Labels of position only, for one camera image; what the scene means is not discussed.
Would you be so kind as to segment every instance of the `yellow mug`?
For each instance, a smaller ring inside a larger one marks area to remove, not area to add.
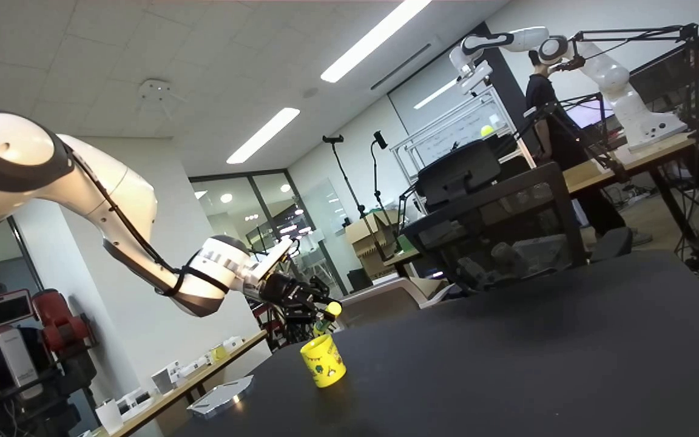
[[[314,383],[321,389],[338,381],[347,372],[344,360],[329,334],[309,341],[300,352]]]

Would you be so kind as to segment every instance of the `black chair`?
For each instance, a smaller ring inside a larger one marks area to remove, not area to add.
[[[491,290],[587,263],[579,224],[555,163],[443,205],[402,233],[467,291]],[[595,260],[630,252],[632,233],[614,229]]]

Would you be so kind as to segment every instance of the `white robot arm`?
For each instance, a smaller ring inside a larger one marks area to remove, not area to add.
[[[255,263],[241,242],[220,235],[206,240],[186,266],[171,268],[148,243],[156,199],[146,180],[77,138],[0,110],[0,222],[33,198],[92,222],[110,255],[199,317],[217,311],[228,290],[263,282],[291,246],[285,237]]]
[[[527,27],[488,36],[469,35],[450,52],[452,65],[460,72],[458,82],[463,93],[471,92],[493,71],[487,62],[475,66],[485,48],[503,47],[509,52],[536,50],[541,62],[554,66],[563,58],[572,62],[563,69],[580,69],[597,83],[611,105],[616,119],[624,127],[630,150],[648,146],[687,128],[672,113],[653,113],[630,85],[630,72],[614,61],[594,42],[575,41],[561,35],[549,35],[546,27]]]

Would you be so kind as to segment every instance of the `black table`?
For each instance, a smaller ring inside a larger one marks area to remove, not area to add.
[[[699,435],[699,280],[671,252],[622,258],[335,335],[317,389],[284,348],[202,435]]]

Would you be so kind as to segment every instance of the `ceiling light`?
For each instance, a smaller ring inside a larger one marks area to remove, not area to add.
[[[325,82],[336,83],[351,69],[360,64],[366,56],[377,49],[393,33],[402,28],[408,20],[411,20],[419,11],[425,8],[431,0],[405,0],[400,3],[393,12],[375,25],[360,41],[349,48],[344,55],[336,60],[320,78]]]
[[[228,164],[244,163],[253,153],[257,152],[258,149],[263,147],[270,139],[274,138],[274,136],[288,125],[289,122],[293,121],[299,113],[300,111],[297,109],[284,108],[278,112],[277,115],[272,117],[268,123],[264,124],[255,135],[251,136],[250,139],[245,142],[245,144],[242,144],[225,162]]]
[[[430,96],[427,96],[427,97],[425,97],[424,99],[422,99],[422,102],[417,103],[416,105],[414,105],[414,109],[419,109],[419,108],[421,108],[421,107],[424,107],[425,105],[427,105],[428,103],[430,103],[430,100],[433,100],[433,99],[435,99],[436,97],[440,96],[441,94],[444,93],[444,91],[447,91],[447,89],[452,88],[453,86],[455,86],[456,83],[458,83],[458,80],[456,80],[455,78],[454,78],[453,80],[450,80],[449,83],[447,83],[446,85],[442,86],[441,88],[436,89],[436,91],[433,92],[433,94],[431,94]]]

